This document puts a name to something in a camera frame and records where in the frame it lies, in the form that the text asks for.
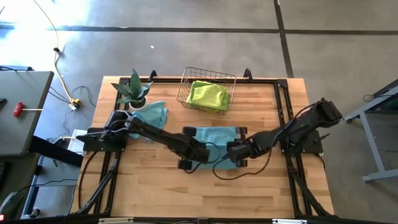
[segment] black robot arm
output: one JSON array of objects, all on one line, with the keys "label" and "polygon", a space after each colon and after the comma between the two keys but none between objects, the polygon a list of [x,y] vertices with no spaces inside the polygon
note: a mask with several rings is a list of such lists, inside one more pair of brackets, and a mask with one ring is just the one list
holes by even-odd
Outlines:
[{"label": "black robot arm", "polygon": [[204,143],[198,142],[192,135],[169,133],[142,122],[139,118],[133,117],[131,113],[123,110],[112,112],[103,128],[103,132],[88,133],[84,136],[77,136],[76,138],[84,143],[90,143],[93,147],[108,151],[107,149],[110,148],[124,148],[129,133],[140,134],[141,136],[162,143],[184,159],[198,161],[203,164],[208,163],[210,151]]},{"label": "black robot arm", "polygon": [[329,128],[339,123],[341,113],[332,101],[322,98],[320,101],[305,107],[309,108],[301,116],[296,116],[289,123],[272,131],[261,131],[244,141],[237,140],[229,144],[228,154],[232,162],[245,158],[257,158],[266,154],[283,139],[288,139],[289,145],[300,144],[308,134],[319,127]]}]

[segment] yellow cable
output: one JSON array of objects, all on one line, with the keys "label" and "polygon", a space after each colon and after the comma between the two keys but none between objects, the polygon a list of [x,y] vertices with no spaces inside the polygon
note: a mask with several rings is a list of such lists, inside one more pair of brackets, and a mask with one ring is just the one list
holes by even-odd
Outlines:
[{"label": "yellow cable", "polygon": [[[50,21],[51,26],[54,28],[55,34],[57,35],[57,48],[58,48],[58,46],[59,46],[59,38],[58,38],[58,32],[57,32],[57,30],[56,30],[54,24],[52,23],[52,21],[51,21],[51,19],[49,18],[49,16],[48,16],[48,15],[44,12],[44,10],[40,7],[40,5],[36,2],[36,0],[33,0],[33,1],[36,3],[36,5],[39,7],[39,9],[44,13],[44,15],[45,15],[45,16],[47,17],[47,19]],[[63,87],[63,89],[65,90],[65,93],[67,94],[67,96],[68,96],[68,98],[69,98],[69,102],[72,103],[72,102],[74,101],[74,99],[70,96],[70,94],[69,94],[69,92],[68,92],[68,90],[67,90],[67,86],[66,86],[65,83],[63,82],[63,78],[61,77],[60,72],[58,71],[58,68],[57,68],[58,59],[59,59],[59,57],[57,58],[57,52],[55,52],[55,56],[54,56],[54,67],[55,67],[55,70],[57,71],[57,75],[58,75],[59,79],[61,80],[62,87]]]}]

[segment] yellow-green cloth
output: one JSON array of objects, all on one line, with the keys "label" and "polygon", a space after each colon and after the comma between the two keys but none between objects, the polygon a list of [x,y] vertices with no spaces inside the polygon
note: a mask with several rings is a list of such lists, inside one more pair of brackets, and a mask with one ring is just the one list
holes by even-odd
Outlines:
[{"label": "yellow-green cloth", "polygon": [[229,93],[225,87],[203,81],[194,81],[187,103],[227,110],[228,100]]}]

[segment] blue towel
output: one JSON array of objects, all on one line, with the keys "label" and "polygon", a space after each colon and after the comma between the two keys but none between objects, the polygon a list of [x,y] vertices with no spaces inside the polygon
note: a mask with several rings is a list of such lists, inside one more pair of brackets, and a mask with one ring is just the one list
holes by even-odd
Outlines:
[{"label": "blue towel", "polygon": [[[238,134],[236,134],[236,127],[198,127],[197,134],[194,138],[200,142],[212,142],[214,143],[221,152],[220,158],[217,160],[221,160],[223,155],[226,154],[226,143],[230,141],[234,141],[239,138]],[[206,144],[206,147],[210,150],[209,161],[214,161],[218,155],[220,154],[217,148],[212,144]],[[197,161],[192,161],[192,167],[196,167],[198,164]],[[198,169],[212,169],[214,163],[212,164],[202,164],[198,167]],[[236,165],[231,162],[230,159],[227,159],[223,162],[220,162],[216,169],[236,169]]]},{"label": "blue towel", "polygon": [[[167,108],[164,108],[164,105],[164,101],[151,103],[142,110],[134,111],[132,116],[156,128],[162,129],[167,120]],[[129,136],[133,139],[139,139],[140,137],[139,134],[129,134]]]}]

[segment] gray floor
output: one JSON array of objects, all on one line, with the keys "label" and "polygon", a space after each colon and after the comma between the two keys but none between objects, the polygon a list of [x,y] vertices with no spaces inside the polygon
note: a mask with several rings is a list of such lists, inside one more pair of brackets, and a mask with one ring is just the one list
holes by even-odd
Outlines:
[{"label": "gray floor", "polygon": [[[278,27],[272,0],[38,2],[56,26]],[[398,1],[394,0],[281,0],[280,5],[286,29],[398,30]],[[0,64],[54,70],[55,33],[40,29],[48,26],[48,21],[34,4],[18,6],[10,1],[0,22],[19,24],[15,30],[0,30]],[[63,49],[58,67],[68,88],[86,85],[95,101],[104,75],[129,75],[132,67],[141,75],[151,70],[159,75],[179,75],[187,66],[241,75],[249,67],[255,77],[287,77],[279,34],[58,34]],[[343,114],[365,104],[363,95],[374,93],[398,77],[398,35],[287,35],[287,45],[294,76],[305,79],[310,101],[321,97],[333,100]],[[58,78],[52,86],[62,92]],[[86,129],[91,123],[94,107],[87,103],[86,94],[85,90],[74,92],[83,100],[86,116],[68,115],[69,130]],[[66,104],[49,95],[36,135],[50,138],[64,133],[61,124],[68,111]],[[398,180],[372,184],[361,180],[362,175],[377,171],[361,124],[341,123],[321,132],[331,132],[323,146],[336,214],[396,222]],[[383,157],[388,167],[398,167],[396,154]]]}]

